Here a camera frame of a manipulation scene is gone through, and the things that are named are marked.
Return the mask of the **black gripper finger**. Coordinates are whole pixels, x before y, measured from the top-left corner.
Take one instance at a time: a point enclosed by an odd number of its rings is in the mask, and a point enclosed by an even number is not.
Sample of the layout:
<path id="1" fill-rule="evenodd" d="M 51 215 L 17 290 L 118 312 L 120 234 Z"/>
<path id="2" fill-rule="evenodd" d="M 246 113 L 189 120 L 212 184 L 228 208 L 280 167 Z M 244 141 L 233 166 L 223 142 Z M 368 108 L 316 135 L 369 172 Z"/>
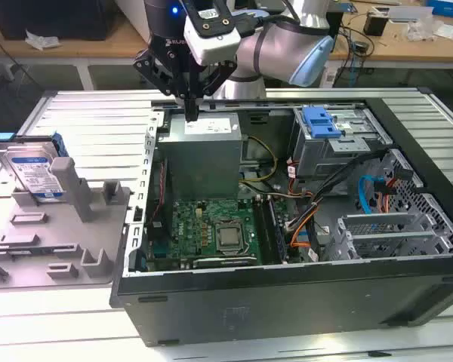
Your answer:
<path id="1" fill-rule="evenodd" d="M 186 121 L 192 121 L 192 98 L 180 66 L 180 55 L 176 51 L 166 51 L 159 56 L 146 49 L 134 60 L 134 68 L 164 95 L 174 96 L 183 107 Z"/>
<path id="2" fill-rule="evenodd" d="M 234 62 L 219 62 L 217 65 L 191 68 L 191 121 L 199 117 L 199 104 L 204 96 L 212 96 L 236 70 Z"/>

